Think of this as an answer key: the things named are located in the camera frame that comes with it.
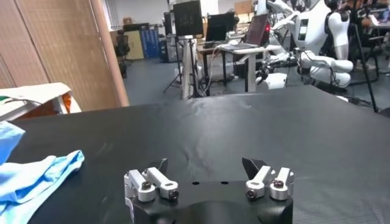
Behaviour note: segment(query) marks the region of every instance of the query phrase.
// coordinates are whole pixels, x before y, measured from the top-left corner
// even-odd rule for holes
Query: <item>desk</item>
[[[249,55],[247,66],[248,66],[248,72],[245,75],[245,92],[255,93],[256,92],[256,55],[259,53],[267,53],[269,51],[276,51],[282,48],[281,46],[276,45],[268,45],[267,47],[256,47],[256,48],[249,48],[249,49],[242,49],[242,50],[235,50],[231,51],[228,49],[225,49],[223,46],[221,46],[219,49],[223,52],[231,53],[233,55]],[[224,62],[224,80],[226,77],[226,64]]]
[[[312,86],[13,123],[27,133],[9,162],[85,154],[30,224],[130,223],[123,175],[160,158],[179,184],[247,180],[243,156],[290,167],[294,223],[380,223],[390,214],[390,120]]]
[[[227,86],[227,74],[226,74],[226,53],[230,53],[233,55],[246,55],[249,54],[250,57],[248,58],[248,72],[245,76],[245,92],[251,92],[254,93],[256,92],[256,55],[259,53],[266,53],[269,51],[276,51],[279,50],[281,46],[276,46],[276,45],[268,45],[266,48],[264,47],[256,47],[256,48],[250,48],[250,49],[243,49],[243,50],[235,50],[235,51],[230,51],[227,49],[224,49],[223,46],[219,48],[219,51],[222,54],[222,70],[223,70],[223,75],[224,75],[224,86]],[[210,75],[208,73],[208,60],[207,56],[213,54],[214,48],[209,48],[209,49],[199,49],[198,52],[202,54],[203,57],[203,64],[204,64],[204,73],[205,73],[205,82],[209,83],[210,80]],[[206,95],[210,96],[210,88],[207,89]]]

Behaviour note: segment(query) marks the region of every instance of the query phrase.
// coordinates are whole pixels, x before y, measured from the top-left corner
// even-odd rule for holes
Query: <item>white wall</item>
[[[119,23],[124,17],[133,18],[134,23],[160,24],[164,12],[168,12],[166,0],[111,0],[115,2]],[[234,2],[243,0],[218,0],[219,13],[234,9]]]

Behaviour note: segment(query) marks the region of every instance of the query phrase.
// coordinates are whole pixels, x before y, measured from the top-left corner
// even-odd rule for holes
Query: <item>bolt head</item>
[[[141,189],[142,190],[149,190],[152,187],[152,183],[149,181],[145,181],[142,183]]]
[[[272,183],[278,189],[283,188],[283,186],[285,185],[284,182],[281,180],[274,180]]]
[[[177,201],[178,197],[179,197],[179,192],[177,190],[173,190],[169,193],[170,201]]]
[[[254,190],[249,190],[246,192],[246,197],[249,199],[249,200],[254,200],[257,198],[257,194]]]

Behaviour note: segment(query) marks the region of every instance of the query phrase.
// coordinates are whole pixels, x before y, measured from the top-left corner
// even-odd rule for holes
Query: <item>blue cloth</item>
[[[83,161],[84,155],[79,150],[35,163],[1,165],[0,224],[27,223],[66,177],[79,170]]]
[[[6,121],[0,122],[0,165],[7,161],[24,132],[23,129]]]

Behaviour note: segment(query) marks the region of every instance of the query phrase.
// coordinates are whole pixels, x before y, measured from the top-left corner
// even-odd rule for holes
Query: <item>pole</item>
[[[118,59],[116,59],[116,54],[114,51],[110,32],[108,31],[102,2],[101,0],[90,0],[90,3],[92,6],[92,11],[94,13],[100,37],[102,38],[103,48],[107,57],[108,67],[111,70],[111,75],[113,77],[115,90],[118,95],[119,104],[121,107],[128,107],[129,99],[127,97],[126,89],[123,84],[121,70],[119,69]]]
[[[356,37],[358,39],[359,51],[360,51],[360,55],[361,55],[361,62],[363,64],[364,76],[366,77],[368,91],[370,92],[370,96],[371,96],[372,107],[374,108],[374,112],[377,113],[378,112],[377,102],[375,101],[374,93],[372,92],[371,81],[370,81],[370,78],[369,78],[368,73],[367,73],[366,59],[365,59],[364,54],[363,54],[363,47],[362,47],[361,41],[360,41],[358,25],[354,24],[354,26],[355,26]]]

